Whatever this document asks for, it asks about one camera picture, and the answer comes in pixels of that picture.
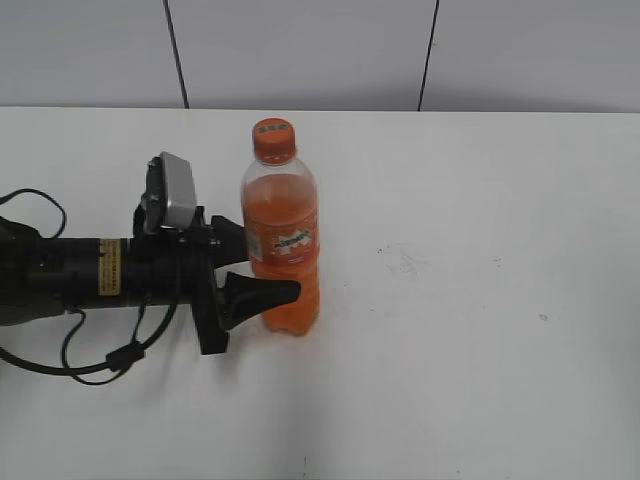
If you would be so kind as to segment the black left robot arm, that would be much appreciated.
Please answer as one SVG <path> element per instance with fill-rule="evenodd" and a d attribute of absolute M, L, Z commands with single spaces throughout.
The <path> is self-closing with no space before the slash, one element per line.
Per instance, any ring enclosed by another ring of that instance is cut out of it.
<path fill-rule="evenodd" d="M 295 302 L 293 280 L 227 274 L 219 267 L 247 261 L 242 226 L 222 217 L 204 220 L 197 208 L 185 230 L 142 228 L 134 214 L 131 238 L 43 238 L 33 228 L 1 222 L 1 323 L 17 325 L 82 310 L 188 304 L 200 351 L 226 351 L 229 332 L 244 321 Z"/>

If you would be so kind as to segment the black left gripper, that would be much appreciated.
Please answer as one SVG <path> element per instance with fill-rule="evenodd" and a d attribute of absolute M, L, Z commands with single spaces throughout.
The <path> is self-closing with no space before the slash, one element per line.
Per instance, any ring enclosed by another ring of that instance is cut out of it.
<path fill-rule="evenodd" d="M 205 220 L 198 206 L 188 229 L 161 228 L 155 234 L 143 231 L 143 212 L 133 215 L 133 238 L 123 262 L 123 292 L 130 304 L 139 306 L 143 317 L 147 307 L 168 307 L 156 330 L 144 340 L 135 328 L 132 340 L 146 350 L 160 339 L 181 304 L 191 307 L 196 336 L 203 355 L 227 351 L 230 334 L 246 320 L 282 305 L 294 303 L 300 295 L 295 280 L 251 278 L 229 272 L 219 307 L 215 269 L 248 260 L 245 230 L 221 215 Z"/>

